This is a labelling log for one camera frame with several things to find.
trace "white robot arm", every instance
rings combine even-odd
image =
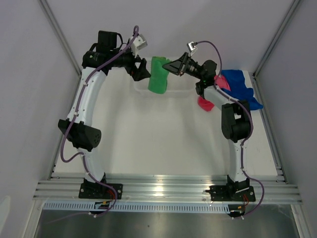
[[[138,51],[147,45],[144,37],[138,32],[134,32],[134,36],[129,39],[125,49],[120,50],[120,47],[116,47],[118,35],[115,32],[99,32],[98,43],[94,43],[83,56],[84,69],[79,87],[81,90],[77,92],[74,105],[66,120],[60,119],[58,122],[58,128],[64,134],[63,142],[66,138],[72,142],[78,151],[76,155],[82,157],[84,167],[86,171],[89,171],[81,185],[79,198],[108,199],[109,197],[108,194],[105,194],[105,186],[101,185],[106,184],[106,175],[97,152],[102,133],[99,129],[92,127],[95,103],[109,70],[112,67],[124,67],[134,81],[151,76],[146,69],[146,60],[138,56]],[[62,156],[63,145],[62,143],[62,160],[69,162],[74,156],[65,160]],[[111,184],[111,187],[115,190],[122,190],[122,184]]]
[[[252,129],[249,104],[247,101],[238,101],[224,93],[214,83],[217,64],[207,60],[203,65],[199,65],[191,58],[196,47],[189,47],[189,50],[190,54],[184,53],[181,58],[164,64],[163,68],[176,75],[182,76],[186,73],[200,80],[196,83],[196,92],[221,110],[221,130],[228,139],[230,150],[227,184],[212,185],[206,192],[211,194],[212,201],[243,202],[244,196],[247,196],[249,201],[255,201],[255,196],[250,196],[254,194],[254,190],[244,169],[246,144]]]

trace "bracket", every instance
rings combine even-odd
[[[254,189],[250,186],[250,180],[234,182],[227,176],[226,185],[211,185],[205,192],[211,195],[212,201],[217,202],[244,202],[243,196],[246,196],[249,202],[255,202],[256,196]]]
[[[117,199],[120,200],[123,192],[123,184],[121,183],[106,183],[106,175],[100,181],[111,186],[117,192]],[[114,199],[111,189],[102,186],[96,182],[89,182],[84,178],[84,182],[80,185],[79,198],[82,199],[102,199],[112,200]]]

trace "connector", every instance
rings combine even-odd
[[[148,45],[146,39],[142,34],[138,35],[131,45],[131,50],[133,55],[136,57],[138,55],[139,50],[143,49]]]
[[[189,50],[189,53],[190,53],[190,56],[192,56],[195,51],[197,50],[197,47],[196,47],[197,43],[196,42],[190,42],[190,43],[187,43],[187,48]]]

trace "black clamp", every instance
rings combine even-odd
[[[117,192],[117,199],[120,200],[123,192],[123,184],[121,183],[107,183],[106,175],[100,181],[107,184]],[[83,199],[111,199],[114,200],[114,193],[110,188],[102,186],[96,182],[89,182],[84,178],[84,182],[80,185],[79,198]]]
[[[98,42],[94,43],[89,51],[84,54],[82,67],[97,68],[117,55],[121,48],[121,46],[117,48],[117,36],[120,36],[122,46],[123,41],[120,34],[116,32],[99,31]],[[134,81],[140,81],[151,76],[146,68],[146,64],[147,61],[145,59],[134,56],[129,48],[114,61],[103,67],[101,71],[104,72],[105,75],[108,75],[112,67],[124,67]]]
[[[200,66],[187,52],[185,52],[181,58],[166,63],[162,67],[168,72],[176,75],[182,76],[186,73],[200,79],[200,81],[196,83],[196,92],[204,98],[204,89],[214,84],[217,64],[212,60],[207,60]]]
[[[211,195],[212,201],[217,202],[237,202],[238,204],[229,205],[229,216],[239,217],[244,215],[245,207],[241,206],[246,200],[248,202],[255,202],[256,196],[254,188],[250,186],[250,180],[247,178],[245,181],[234,182],[227,176],[226,185],[212,185],[205,192]]]

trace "plastic container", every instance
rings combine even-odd
[[[147,69],[151,71],[151,60],[147,59]],[[149,78],[145,78],[139,82],[133,82],[135,91],[140,93],[144,97],[188,97],[190,94],[195,93],[195,83],[198,79],[189,76],[187,74],[183,76],[177,76],[172,73],[167,77],[167,90],[164,94],[153,93],[148,90]]]

